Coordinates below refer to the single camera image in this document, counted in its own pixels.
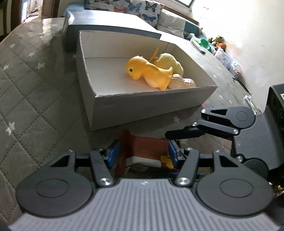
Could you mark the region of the grey plain cushion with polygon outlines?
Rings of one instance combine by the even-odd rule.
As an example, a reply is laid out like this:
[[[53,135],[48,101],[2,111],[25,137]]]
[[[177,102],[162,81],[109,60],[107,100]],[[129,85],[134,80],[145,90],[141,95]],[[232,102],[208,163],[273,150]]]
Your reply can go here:
[[[186,20],[173,12],[162,10],[158,17],[156,29],[177,37],[184,38]]]

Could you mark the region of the butterfly pattern cushion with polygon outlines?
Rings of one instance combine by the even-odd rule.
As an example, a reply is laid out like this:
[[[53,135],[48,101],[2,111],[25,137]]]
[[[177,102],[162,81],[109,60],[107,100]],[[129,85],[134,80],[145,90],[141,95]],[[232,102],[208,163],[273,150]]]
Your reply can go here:
[[[125,0],[94,0],[85,1],[85,10],[100,10],[110,12],[126,12],[130,1]]]

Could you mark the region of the orange rubber duck toy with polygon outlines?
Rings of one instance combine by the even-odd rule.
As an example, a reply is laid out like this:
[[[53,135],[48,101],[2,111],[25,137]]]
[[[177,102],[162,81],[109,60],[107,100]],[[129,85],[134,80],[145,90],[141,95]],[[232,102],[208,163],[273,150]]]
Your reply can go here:
[[[159,68],[148,62],[142,56],[135,56],[129,59],[126,64],[126,72],[133,80],[143,77],[152,88],[165,90],[172,78],[173,67],[169,69]]]

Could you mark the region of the yellow plush chick toy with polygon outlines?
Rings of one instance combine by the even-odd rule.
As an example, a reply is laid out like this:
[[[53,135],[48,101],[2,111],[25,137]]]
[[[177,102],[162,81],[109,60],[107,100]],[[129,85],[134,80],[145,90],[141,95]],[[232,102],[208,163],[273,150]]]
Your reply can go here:
[[[178,62],[175,57],[169,53],[162,53],[157,57],[156,55],[158,50],[159,49],[156,48],[155,52],[148,61],[161,69],[169,69],[172,67],[173,74],[179,74],[181,77],[183,77],[184,69],[180,62]]]

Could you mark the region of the dark grey box lid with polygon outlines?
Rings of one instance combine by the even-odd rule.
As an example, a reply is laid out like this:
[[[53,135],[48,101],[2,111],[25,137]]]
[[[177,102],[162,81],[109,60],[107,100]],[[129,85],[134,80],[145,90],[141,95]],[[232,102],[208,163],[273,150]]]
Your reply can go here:
[[[64,17],[62,38],[64,51],[75,52],[77,50],[79,31],[97,30],[161,38],[158,30],[132,14],[97,10],[67,11]]]

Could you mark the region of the orange stuffed toy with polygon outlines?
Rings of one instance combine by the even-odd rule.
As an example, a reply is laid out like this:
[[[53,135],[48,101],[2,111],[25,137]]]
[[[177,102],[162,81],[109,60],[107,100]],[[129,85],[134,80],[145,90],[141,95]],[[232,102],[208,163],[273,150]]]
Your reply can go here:
[[[216,36],[215,38],[210,37],[207,41],[215,47],[215,50],[218,48],[226,49],[225,39],[222,36]]]

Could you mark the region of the white cardboard box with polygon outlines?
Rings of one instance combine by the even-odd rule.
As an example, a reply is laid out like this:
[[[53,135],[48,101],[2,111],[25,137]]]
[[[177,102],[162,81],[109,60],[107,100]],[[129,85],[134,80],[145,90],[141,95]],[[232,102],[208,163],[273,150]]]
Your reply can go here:
[[[141,78],[132,80],[125,67],[137,55],[172,54],[195,88],[158,90]],[[154,39],[111,31],[80,31],[77,71],[82,98],[92,130],[117,126],[201,105],[217,84],[194,61],[197,50],[190,42],[162,33]]]

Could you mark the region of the red snack packet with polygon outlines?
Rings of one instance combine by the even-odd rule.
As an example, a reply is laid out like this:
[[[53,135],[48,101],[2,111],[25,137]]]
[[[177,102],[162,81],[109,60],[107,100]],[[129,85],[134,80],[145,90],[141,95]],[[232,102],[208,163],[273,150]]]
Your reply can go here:
[[[134,165],[176,170],[168,157],[168,141],[138,137],[124,130],[120,137],[119,157],[114,168],[115,176],[124,176]]]

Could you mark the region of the green plastic bowl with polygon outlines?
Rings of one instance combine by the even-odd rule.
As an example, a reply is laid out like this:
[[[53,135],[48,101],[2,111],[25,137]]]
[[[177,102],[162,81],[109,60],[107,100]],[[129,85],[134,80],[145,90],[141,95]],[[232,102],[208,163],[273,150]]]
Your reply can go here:
[[[206,39],[200,39],[199,45],[207,50],[210,50],[210,44]]]

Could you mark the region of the grey quilted star cover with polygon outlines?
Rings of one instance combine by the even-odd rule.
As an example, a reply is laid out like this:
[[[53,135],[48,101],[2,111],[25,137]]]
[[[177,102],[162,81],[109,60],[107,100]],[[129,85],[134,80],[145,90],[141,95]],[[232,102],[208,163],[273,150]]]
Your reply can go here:
[[[106,148],[123,130],[161,139],[193,123],[201,107],[91,131],[80,91],[76,55],[62,46],[63,18],[34,19],[1,42],[1,221],[20,215],[15,188],[67,150]]]

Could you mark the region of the beige peanut toy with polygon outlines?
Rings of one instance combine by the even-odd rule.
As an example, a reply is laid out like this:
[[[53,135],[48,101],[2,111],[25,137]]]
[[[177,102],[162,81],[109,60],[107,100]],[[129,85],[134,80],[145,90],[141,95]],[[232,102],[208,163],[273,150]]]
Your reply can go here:
[[[195,82],[190,78],[183,78],[179,74],[174,74],[168,84],[169,89],[180,89],[180,88],[195,88]]]

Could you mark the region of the clear plastic toy bin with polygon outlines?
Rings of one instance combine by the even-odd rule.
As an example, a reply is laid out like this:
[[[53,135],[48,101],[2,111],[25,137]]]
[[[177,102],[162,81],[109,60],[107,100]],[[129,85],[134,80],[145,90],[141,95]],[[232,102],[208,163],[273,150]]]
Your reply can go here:
[[[225,66],[234,78],[239,79],[241,77],[240,65],[223,49],[218,48],[214,56]]]

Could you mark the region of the blue sofa cover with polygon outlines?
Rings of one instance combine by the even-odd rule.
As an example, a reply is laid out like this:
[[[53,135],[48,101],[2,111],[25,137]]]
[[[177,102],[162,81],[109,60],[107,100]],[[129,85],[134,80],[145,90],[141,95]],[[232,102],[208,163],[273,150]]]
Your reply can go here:
[[[65,17],[68,11],[79,12],[84,10],[84,2],[72,2],[70,3],[64,12],[61,14],[61,17]]]

